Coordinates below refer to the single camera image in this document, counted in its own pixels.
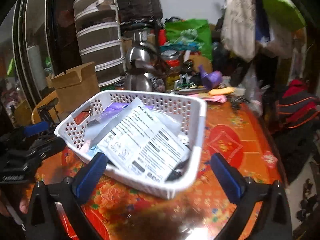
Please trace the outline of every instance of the white plastic bag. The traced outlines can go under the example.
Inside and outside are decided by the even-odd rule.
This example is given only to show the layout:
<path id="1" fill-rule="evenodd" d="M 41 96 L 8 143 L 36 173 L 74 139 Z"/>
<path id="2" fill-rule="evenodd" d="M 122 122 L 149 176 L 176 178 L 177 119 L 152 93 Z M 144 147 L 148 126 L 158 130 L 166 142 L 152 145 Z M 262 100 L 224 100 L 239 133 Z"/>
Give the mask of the white plastic bag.
<path id="1" fill-rule="evenodd" d="M 253 63 L 244 76 L 242 85 L 245 87 L 244 97 L 250 101 L 249 108 L 256 112 L 258 116 L 262 116 L 262 93 L 259 88 L 255 66 Z"/>
<path id="2" fill-rule="evenodd" d="M 293 38 L 291 32 L 282 27 L 272 18 L 268 17 L 270 41 L 260 42 L 264 50 L 262 52 L 271 57 L 271 52 L 274 57 L 291 58 L 293 53 Z"/>
<path id="3" fill-rule="evenodd" d="M 255 4 L 253 0 L 227 0 L 221 40 L 225 49 L 250 62 L 255 56 Z"/>

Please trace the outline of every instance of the tiled floor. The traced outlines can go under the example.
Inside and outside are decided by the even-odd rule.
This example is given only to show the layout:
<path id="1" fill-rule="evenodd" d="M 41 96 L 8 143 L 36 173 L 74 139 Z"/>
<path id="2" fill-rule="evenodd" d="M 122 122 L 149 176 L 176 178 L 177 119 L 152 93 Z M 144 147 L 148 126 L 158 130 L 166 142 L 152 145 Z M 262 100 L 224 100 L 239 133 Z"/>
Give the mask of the tiled floor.
<path id="1" fill-rule="evenodd" d="M 309 165 L 309 162 L 312 160 L 312 157 L 310 157 L 307 163 L 304 165 L 302 172 L 286 189 L 291 212 L 292 230 L 295 230 L 301 224 L 296 218 L 296 213 L 301 209 L 299 203 L 302 200 L 303 184 L 305 183 L 306 179 L 310 179 L 313 183 L 310 196 L 316 193 L 315 181 Z"/>

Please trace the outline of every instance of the purple toy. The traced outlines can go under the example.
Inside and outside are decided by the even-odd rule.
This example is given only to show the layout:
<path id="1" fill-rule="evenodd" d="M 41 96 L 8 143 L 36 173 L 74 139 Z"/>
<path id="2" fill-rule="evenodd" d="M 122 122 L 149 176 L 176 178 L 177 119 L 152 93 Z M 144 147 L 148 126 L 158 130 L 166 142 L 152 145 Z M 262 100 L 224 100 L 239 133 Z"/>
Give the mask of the purple toy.
<path id="1" fill-rule="evenodd" d="M 207 88 L 208 90 L 211 90 L 221 84 L 222 73 L 220 71 L 216 70 L 216 71 L 213 71 L 212 73 L 207 73 L 203 69 L 202 65 L 200 65 L 198 68 L 200 70 L 202 85 L 204 85 L 205 88 Z"/>

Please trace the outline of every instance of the stacked storage drawer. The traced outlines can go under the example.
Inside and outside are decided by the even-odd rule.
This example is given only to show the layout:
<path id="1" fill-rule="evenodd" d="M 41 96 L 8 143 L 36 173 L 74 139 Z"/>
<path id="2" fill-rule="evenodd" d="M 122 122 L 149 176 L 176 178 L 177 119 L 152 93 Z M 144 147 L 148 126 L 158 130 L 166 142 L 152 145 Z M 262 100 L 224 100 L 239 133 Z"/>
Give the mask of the stacked storage drawer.
<path id="1" fill-rule="evenodd" d="M 117 0 L 75 0 L 75 25 L 82 63 L 96 62 L 99 86 L 125 71 Z"/>

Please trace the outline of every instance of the black bag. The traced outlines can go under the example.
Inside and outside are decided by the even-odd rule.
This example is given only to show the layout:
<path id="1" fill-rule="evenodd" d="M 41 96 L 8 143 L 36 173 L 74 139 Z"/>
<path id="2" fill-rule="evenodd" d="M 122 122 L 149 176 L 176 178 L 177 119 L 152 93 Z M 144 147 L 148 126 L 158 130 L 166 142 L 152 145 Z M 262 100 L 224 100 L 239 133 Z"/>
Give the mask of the black bag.
<path id="1" fill-rule="evenodd" d="M 162 18 L 160 0 L 117 0 L 121 22 Z"/>

